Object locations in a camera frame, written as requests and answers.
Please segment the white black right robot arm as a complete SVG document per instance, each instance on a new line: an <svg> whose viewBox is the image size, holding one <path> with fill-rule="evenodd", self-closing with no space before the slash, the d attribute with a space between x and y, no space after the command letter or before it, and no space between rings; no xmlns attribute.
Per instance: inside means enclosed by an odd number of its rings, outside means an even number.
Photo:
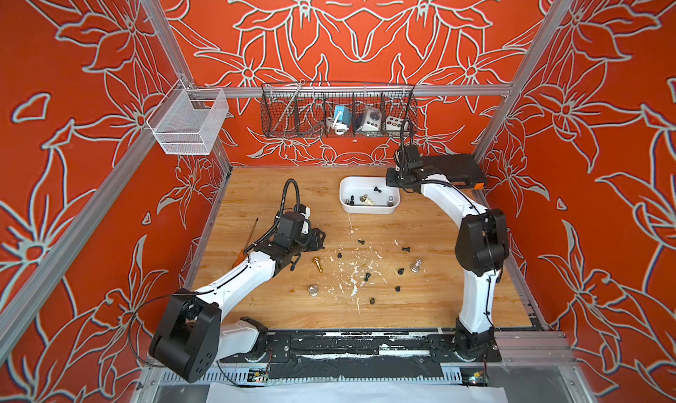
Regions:
<svg viewBox="0 0 676 403"><path fill-rule="evenodd" d="M484 359L495 343L495 288L510 254L506 216L500 209L490 209L465 194L486 183L473 156L421 156L414 135L414 124L406 119L400 126L395 167L387 170L386 185L419 193L458 226L454 254L464 271L464 284L453 351L464 362Z"/></svg>

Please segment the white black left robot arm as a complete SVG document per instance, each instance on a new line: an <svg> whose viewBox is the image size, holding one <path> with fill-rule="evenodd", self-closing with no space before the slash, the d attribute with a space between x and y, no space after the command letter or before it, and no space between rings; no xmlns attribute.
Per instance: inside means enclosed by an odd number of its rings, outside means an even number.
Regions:
<svg viewBox="0 0 676 403"><path fill-rule="evenodd" d="M137 362L167 368L195 383L224 358L265 354L265 325L252 318L225 324L226 316L259 286L285 269L294 270L304 254L322 250L326 239L325 232L312 225L297 181L287 179L283 192L295 194L295 205L287 209L287 199L281 198L271 227L245 248L241 262L198 290L181 288L164 297L167 306L147 355L142 356L137 345L128 345Z"/></svg>

